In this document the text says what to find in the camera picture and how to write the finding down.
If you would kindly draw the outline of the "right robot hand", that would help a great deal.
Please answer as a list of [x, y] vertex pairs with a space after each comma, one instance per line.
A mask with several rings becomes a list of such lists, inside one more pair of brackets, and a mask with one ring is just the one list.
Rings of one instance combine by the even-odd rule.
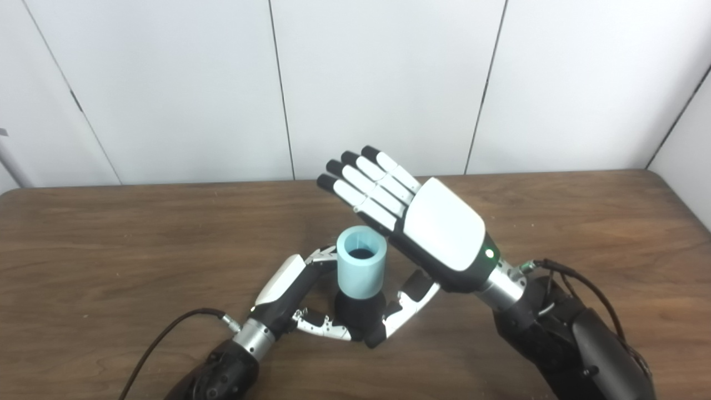
[[499, 250], [482, 217], [440, 180], [422, 184], [386, 153], [365, 146], [360, 153], [346, 151], [330, 160], [317, 185], [419, 267], [380, 321], [367, 329], [363, 340], [368, 347], [392, 336], [440, 289], [473, 293], [490, 308], [500, 308], [490, 278]]

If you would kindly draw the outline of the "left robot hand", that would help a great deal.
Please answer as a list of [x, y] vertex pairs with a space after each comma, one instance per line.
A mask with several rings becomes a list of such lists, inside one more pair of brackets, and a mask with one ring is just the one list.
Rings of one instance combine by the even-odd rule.
[[362, 334], [357, 330], [327, 314], [300, 307], [312, 287], [336, 268], [335, 245], [318, 248], [307, 258], [290, 256], [262, 288], [248, 318], [274, 339], [299, 329], [331, 339], [360, 341]]

